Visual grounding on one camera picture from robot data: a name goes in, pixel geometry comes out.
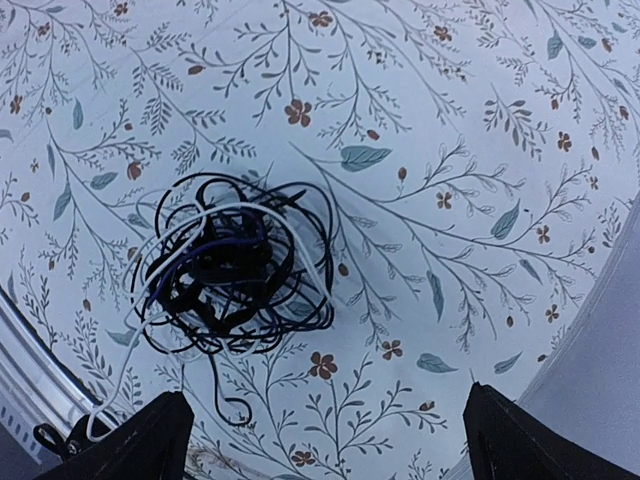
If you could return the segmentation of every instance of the tangled cable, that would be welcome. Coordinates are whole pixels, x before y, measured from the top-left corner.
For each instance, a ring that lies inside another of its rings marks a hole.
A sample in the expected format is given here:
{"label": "tangled cable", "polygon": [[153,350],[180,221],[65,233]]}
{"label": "tangled cable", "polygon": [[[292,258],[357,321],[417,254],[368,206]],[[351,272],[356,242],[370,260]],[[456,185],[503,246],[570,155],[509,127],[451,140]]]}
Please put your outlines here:
{"label": "tangled cable", "polygon": [[[131,308],[140,320],[115,390],[90,415],[87,438],[96,416],[115,400],[126,365],[140,335],[155,350],[172,356],[197,349],[207,355],[214,377],[214,406],[231,426],[251,422],[251,406],[239,421],[219,407],[220,381],[214,355],[231,358],[265,353],[292,332],[329,328],[333,322],[331,255],[333,214],[326,194],[304,182],[266,189],[259,181],[220,173],[195,173],[178,180],[161,197],[155,210],[155,235],[143,242],[123,275]],[[195,190],[191,202],[185,202]],[[136,203],[139,218],[142,196]],[[326,209],[327,227],[320,216],[300,205],[310,192]],[[313,261],[300,233],[313,235],[320,250]],[[171,326],[183,344],[171,348],[147,331],[149,326]]]}

